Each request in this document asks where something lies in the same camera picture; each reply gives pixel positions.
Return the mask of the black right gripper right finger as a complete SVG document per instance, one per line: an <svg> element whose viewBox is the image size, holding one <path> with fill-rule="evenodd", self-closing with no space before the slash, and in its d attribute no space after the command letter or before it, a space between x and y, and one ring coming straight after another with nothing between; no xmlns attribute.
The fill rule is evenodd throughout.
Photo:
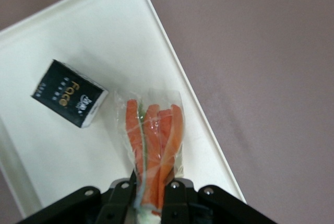
<svg viewBox="0 0 334 224"><path fill-rule="evenodd" d="M216 185L194 189L179 178L166 187L161 223L275 223Z"/></svg>

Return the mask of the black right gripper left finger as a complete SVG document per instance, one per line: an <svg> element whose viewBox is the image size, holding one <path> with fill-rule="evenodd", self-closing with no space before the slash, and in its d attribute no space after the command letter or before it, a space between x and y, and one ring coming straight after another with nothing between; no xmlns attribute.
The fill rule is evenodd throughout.
<svg viewBox="0 0 334 224"><path fill-rule="evenodd" d="M101 193L93 186L82 187L20 223L136 223L133 200L136 175L119 179Z"/></svg>

